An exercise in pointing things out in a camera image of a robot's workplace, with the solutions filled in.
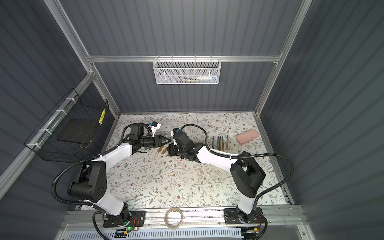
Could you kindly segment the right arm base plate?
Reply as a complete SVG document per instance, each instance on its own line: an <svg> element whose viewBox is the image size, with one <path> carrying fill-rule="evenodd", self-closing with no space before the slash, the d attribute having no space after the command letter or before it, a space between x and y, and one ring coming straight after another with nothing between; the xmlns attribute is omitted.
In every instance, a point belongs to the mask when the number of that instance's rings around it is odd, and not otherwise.
<svg viewBox="0 0 384 240"><path fill-rule="evenodd" d="M235 224L264 224L266 220L262 217L262 209L255 208L250 214L245 214L239 208L224 209L224 218L227 225Z"/></svg>

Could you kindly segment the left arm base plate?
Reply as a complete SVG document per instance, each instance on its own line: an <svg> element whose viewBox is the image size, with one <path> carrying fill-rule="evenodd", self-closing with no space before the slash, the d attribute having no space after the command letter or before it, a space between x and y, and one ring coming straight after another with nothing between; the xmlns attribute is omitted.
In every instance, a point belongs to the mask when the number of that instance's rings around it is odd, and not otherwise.
<svg viewBox="0 0 384 240"><path fill-rule="evenodd" d="M144 225L146 211L129 211L126 216L124 213L119 216L106 215L103 220L104 228L132 227L140 228Z"/></svg>

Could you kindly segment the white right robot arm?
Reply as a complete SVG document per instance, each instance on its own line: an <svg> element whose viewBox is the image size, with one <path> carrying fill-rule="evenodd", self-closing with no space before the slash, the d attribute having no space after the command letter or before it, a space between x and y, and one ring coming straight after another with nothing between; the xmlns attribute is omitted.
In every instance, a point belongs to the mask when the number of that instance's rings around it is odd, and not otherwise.
<svg viewBox="0 0 384 240"><path fill-rule="evenodd" d="M250 215L256 208L257 193L262 186L266 173L248 152L239 155L207 149L207 145L194 143L180 129L171 132L173 143L168 152L203 165L211 165L231 174L238 191L241 193L237 206L239 214Z"/></svg>

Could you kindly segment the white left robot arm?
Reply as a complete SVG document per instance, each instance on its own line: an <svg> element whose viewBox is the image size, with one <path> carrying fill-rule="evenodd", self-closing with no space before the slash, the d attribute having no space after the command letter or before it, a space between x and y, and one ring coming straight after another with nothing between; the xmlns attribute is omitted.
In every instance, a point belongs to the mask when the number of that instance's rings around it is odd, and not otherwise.
<svg viewBox="0 0 384 240"><path fill-rule="evenodd" d="M88 163L76 166L75 179L68 188L69 196L90 204L110 217L127 222L131 218L129 206L108 189L107 172L124 158L139 153L141 148L159 148L170 143L169 138L156 134L160 128L161 124L157 122L126 126L115 147Z"/></svg>

